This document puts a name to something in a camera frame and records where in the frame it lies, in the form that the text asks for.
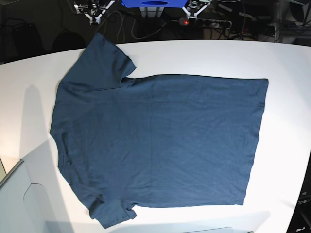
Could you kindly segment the blue box on stand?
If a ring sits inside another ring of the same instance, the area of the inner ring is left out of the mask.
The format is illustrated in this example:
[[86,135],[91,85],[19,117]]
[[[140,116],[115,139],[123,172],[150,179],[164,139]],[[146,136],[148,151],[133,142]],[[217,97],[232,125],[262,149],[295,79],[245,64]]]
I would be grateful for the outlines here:
[[121,0],[127,8],[135,7],[173,7],[182,8],[187,0]]

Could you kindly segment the white power strip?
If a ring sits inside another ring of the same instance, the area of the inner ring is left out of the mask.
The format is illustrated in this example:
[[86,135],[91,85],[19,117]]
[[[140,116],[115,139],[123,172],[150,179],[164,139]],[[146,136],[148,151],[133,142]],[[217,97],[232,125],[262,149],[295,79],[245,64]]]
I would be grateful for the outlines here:
[[218,19],[180,18],[178,22],[181,26],[206,27],[213,29],[230,29],[232,26],[231,21]]

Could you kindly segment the metal stand under box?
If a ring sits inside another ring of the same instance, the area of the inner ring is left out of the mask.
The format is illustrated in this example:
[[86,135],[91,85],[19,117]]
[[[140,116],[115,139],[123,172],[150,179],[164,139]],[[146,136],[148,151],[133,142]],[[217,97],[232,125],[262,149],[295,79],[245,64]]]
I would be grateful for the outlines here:
[[160,18],[164,7],[140,7],[142,18]]

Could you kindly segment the dark blue T-shirt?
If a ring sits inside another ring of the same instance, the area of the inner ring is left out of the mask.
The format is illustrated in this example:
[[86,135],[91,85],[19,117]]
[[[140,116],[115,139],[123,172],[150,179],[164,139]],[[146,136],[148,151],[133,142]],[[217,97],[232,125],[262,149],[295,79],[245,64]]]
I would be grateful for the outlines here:
[[243,205],[268,80],[135,68],[96,34],[57,89],[58,169],[90,217],[109,228],[136,205]]

